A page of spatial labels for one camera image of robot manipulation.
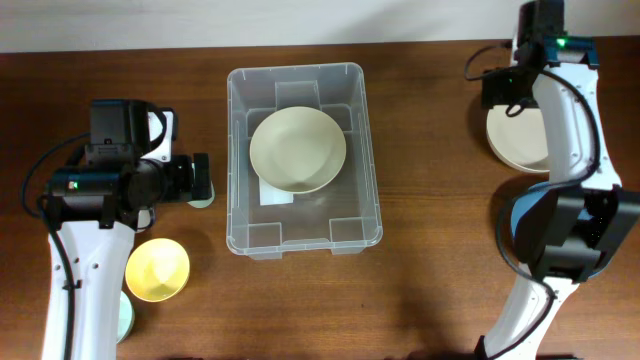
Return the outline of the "grey cup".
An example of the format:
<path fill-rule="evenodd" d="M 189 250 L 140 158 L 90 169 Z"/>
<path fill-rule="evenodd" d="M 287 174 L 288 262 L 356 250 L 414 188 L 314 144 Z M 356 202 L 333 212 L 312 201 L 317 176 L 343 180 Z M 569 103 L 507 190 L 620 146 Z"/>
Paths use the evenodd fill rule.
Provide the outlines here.
<path fill-rule="evenodd" d="M 140 210 L 138 213 L 137 233 L 149 230 L 156 221 L 154 209 Z"/>

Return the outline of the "beige bowl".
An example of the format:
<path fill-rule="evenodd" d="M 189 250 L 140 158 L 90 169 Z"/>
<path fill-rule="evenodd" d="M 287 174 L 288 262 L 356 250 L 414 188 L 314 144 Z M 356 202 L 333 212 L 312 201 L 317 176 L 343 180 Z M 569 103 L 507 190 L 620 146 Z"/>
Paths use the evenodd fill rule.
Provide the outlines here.
<path fill-rule="evenodd" d="M 488 111 L 486 135 L 494 154 L 508 166 L 525 173 L 548 173 L 548 149 L 542 113 L 525 109 L 508 117 L 506 105 Z"/>

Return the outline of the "blue bowl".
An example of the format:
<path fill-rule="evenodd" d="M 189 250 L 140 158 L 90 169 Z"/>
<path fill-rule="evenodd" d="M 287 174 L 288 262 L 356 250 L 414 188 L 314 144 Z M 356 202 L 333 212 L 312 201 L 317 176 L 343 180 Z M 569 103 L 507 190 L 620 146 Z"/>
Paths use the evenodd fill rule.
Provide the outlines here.
<path fill-rule="evenodd" d="M 604 268 L 604 252 L 595 248 L 599 219 L 577 188 L 553 190 L 546 182 L 530 187 L 513 205 L 510 229 L 518 261 L 537 280 L 583 283 Z"/>

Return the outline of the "cream bowl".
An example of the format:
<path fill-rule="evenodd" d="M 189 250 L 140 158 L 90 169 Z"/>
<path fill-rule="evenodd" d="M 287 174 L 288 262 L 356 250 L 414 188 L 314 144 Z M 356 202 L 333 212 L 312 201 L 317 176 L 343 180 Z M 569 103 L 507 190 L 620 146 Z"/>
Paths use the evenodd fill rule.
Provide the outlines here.
<path fill-rule="evenodd" d="M 346 162 L 346 138 L 326 113 L 303 106 L 278 110 L 256 128 L 249 145 L 254 172 L 271 187 L 292 194 L 320 190 Z"/>

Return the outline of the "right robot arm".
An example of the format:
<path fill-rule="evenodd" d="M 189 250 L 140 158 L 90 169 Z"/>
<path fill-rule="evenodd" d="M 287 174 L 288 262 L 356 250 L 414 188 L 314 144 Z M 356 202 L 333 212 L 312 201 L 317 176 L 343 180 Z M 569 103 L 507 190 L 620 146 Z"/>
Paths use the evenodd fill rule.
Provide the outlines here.
<path fill-rule="evenodd" d="M 623 188 L 606 148 L 597 104 L 595 42 L 564 28 L 561 1 L 528 1 L 511 64 L 479 75 L 490 105 L 509 118 L 541 111 L 549 179 L 508 200 L 495 241 L 516 282 L 479 359 L 533 359 L 553 318 L 581 284 L 600 274 L 639 220 L 639 195 Z"/>

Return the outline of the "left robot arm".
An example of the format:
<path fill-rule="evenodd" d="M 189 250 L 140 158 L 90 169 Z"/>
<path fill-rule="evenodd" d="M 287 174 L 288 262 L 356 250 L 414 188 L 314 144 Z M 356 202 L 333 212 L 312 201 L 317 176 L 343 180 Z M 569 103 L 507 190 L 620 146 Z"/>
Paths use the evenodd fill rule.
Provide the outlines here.
<path fill-rule="evenodd" d="M 161 203 L 206 207 L 209 157 L 175 155 L 178 117 L 135 99 L 98 99 L 90 131 L 37 199 L 48 231 L 51 286 L 41 356 L 113 359 L 120 294 L 142 213 Z"/>

